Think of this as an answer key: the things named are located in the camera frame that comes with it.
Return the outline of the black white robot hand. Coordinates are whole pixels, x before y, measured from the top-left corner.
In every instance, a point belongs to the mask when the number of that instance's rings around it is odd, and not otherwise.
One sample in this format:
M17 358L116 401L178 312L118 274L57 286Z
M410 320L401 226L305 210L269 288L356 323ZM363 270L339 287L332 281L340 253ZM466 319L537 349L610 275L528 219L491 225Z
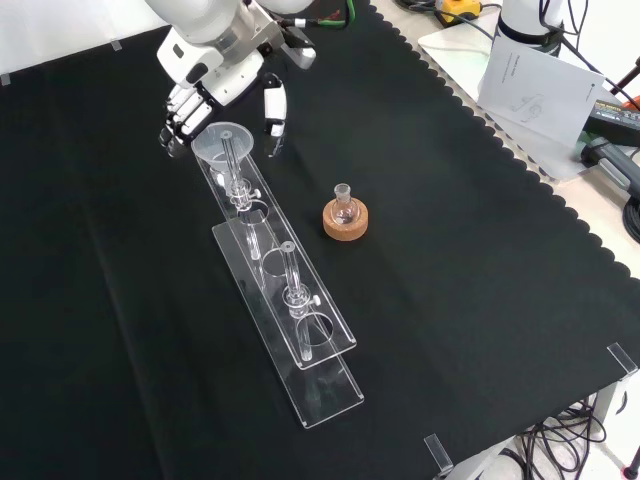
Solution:
M280 153L286 128L284 82L262 71L265 59L284 45L281 29L257 27L250 37L232 30L212 46L195 44L177 29L169 31L157 57L175 86L165 102L165 121L159 142L171 157L182 156L194 139L220 112L238 103L261 85L264 95L265 151Z

